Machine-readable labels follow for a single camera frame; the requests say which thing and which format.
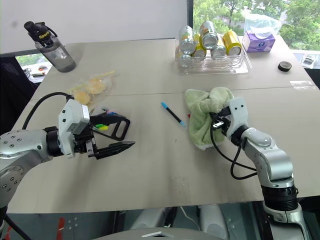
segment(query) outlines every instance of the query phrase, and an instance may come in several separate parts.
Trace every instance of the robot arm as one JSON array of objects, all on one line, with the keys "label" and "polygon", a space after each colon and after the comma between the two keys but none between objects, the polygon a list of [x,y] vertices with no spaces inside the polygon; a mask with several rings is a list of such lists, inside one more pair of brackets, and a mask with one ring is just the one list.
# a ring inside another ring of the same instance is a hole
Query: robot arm
[{"label": "robot arm", "polygon": [[278,223],[298,224],[304,239],[308,240],[289,156],[277,147],[271,136],[248,127],[248,110],[242,97],[230,100],[220,114],[211,116],[213,129],[222,128],[222,133],[233,144],[241,146],[254,163],[262,188],[263,208],[268,217]]},{"label": "robot arm", "polygon": [[[119,125],[125,122],[121,137],[117,137]],[[116,124],[111,136],[94,130],[97,124]],[[88,107],[69,99],[58,117],[58,128],[40,130],[14,130],[0,136],[0,232],[7,205],[26,173],[38,164],[53,157],[66,155],[73,158],[75,153],[87,153],[96,159],[118,154],[130,148],[134,141],[123,141],[97,148],[94,132],[105,137],[122,141],[129,128],[126,117],[103,112],[89,116]]]}]

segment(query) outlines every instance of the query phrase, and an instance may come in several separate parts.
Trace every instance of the can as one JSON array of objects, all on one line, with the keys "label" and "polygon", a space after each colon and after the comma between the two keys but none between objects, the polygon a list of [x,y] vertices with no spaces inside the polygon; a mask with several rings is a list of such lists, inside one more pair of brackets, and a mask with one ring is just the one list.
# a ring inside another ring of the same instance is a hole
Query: can
[{"label": "can", "polygon": [[224,34],[223,42],[227,55],[234,56],[241,53],[242,46],[238,40],[238,35],[234,31],[228,31],[226,34]]},{"label": "can", "polygon": [[215,48],[210,50],[211,57],[216,58],[216,57],[223,57],[226,55],[226,46],[221,38],[221,36],[218,34],[218,44],[215,46]]},{"label": "can", "polygon": [[205,21],[200,26],[200,36],[202,38],[202,46],[211,50],[218,44],[218,35],[211,21]]},{"label": "can", "polygon": [[195,41],[195,51],[192,54],[192,57],[205,58],[207,54],[207,50],[202,46],[201,36],[199,33],[196,33],[194,35],[194,41]]},{"label": "can", "polygon": [[192,64],[191,56],[188,54],[184,54],[180,51],[177,54],[177,60],[178,60],[179,65],[183,68],[187,68]]},{"label": "can", "polygon": [[179,31],[179,49],[183,54],[191,55],[196,50],[193,29],[186,25]]}]

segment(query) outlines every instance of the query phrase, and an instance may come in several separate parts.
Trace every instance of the blue pen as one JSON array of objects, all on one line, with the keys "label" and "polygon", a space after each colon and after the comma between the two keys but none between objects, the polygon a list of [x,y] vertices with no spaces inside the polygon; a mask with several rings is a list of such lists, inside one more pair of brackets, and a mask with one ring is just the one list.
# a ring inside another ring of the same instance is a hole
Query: blue pen
[{"label": "blue pen", "polygon": [[184,126],[185,128],[187,127],[187,125],[185,124],[184,121],[182,121],[177,115],[175,115],[175,113],[173,111],[171,111],[171,109],[168,107],[167,104],[165,104],[164,102],[161,102],[162,107],[164,107],[177,121],[178,123],[180,123],[182,126]]}]

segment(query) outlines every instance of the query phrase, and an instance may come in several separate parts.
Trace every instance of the green object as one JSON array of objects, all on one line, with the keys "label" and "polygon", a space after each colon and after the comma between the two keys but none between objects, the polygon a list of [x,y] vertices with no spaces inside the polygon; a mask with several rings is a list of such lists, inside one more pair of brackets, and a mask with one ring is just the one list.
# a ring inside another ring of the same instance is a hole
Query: green object
[{"label": "green object", "polygon": [[97,124],[97,125],[95,125],[95,127],[96,127],[97,129],[102,128],[103,126],[104,126],[103,124]]},{"label": "green object", "polygon": [[107,131],[109,129],[109,126],[103,125],[102,127],[99,127],[100,131]]},{"label": "green object", "polygon": [[[233,99],[232,92],[226,87],[215,87],[210,92],[188,89],[184,93],[185,103],[190,110],[189,135],[192,142],[201,150],[213,147],[210,138],[211,117],[209,113],[219,113],[223,105]],[[214,131],[214,141],[225,139],[221,129]]]}]

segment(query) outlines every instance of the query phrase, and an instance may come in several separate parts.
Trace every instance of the window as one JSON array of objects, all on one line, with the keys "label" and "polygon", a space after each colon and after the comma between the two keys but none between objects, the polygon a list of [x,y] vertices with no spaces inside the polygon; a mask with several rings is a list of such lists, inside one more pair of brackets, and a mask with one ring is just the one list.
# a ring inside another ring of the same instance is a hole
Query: window
[{"label": "window", "polygon": [[264,14],[282,23],[291,49],[320,51],[320,0],[193,0],[193,29],[210,20],[218,33],[244,34],[244,15]]},{"label": "window", "polygon": [[40,64],[48,62],[48,60],[41,53],[21,55],[15,57],[21,67],[33,64]]}]

